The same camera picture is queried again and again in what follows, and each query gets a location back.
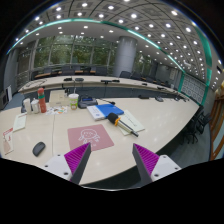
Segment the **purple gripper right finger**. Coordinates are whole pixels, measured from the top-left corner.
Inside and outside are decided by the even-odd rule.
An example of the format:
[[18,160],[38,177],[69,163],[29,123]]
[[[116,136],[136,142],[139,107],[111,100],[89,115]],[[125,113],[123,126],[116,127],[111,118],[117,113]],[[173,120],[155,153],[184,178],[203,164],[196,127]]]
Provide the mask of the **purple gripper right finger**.
[[144,185],[180,170],[180,167],[167,155],[159,156],[138,144],[133,144],[132,154]]

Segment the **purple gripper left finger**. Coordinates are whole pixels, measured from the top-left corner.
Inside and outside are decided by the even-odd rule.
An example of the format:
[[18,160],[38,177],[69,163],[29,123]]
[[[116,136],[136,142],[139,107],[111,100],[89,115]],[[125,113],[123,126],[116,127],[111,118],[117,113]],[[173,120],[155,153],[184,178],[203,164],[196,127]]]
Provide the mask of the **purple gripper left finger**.
[[52,157],[43,166],[43,169],[72,183],[79,184],[90,154],[91,144],[87,143],[66,154]]

